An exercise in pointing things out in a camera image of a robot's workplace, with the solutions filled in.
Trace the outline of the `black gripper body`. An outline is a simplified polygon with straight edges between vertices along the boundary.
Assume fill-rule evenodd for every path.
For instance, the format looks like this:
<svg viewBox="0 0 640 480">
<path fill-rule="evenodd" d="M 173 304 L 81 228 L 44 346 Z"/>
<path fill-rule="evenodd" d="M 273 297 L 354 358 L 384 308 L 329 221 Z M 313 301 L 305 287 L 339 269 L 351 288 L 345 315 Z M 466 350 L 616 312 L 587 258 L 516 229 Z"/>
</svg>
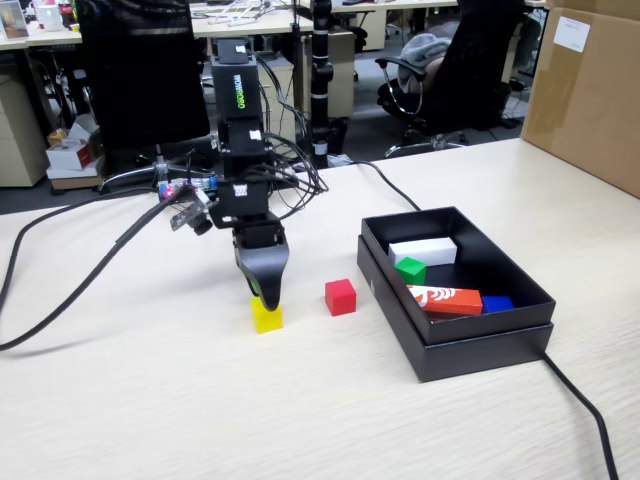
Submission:
<svg viewBox="0 0 640 480">
<path fill-rule="evenodd" d="M 287 245 L 284 227 L 272 213 L 229 216 L 210 212 L 213 224 L 218 229 L 231 229 L 233 245 L 237 249 L 254 250 Z"/>
</svg>

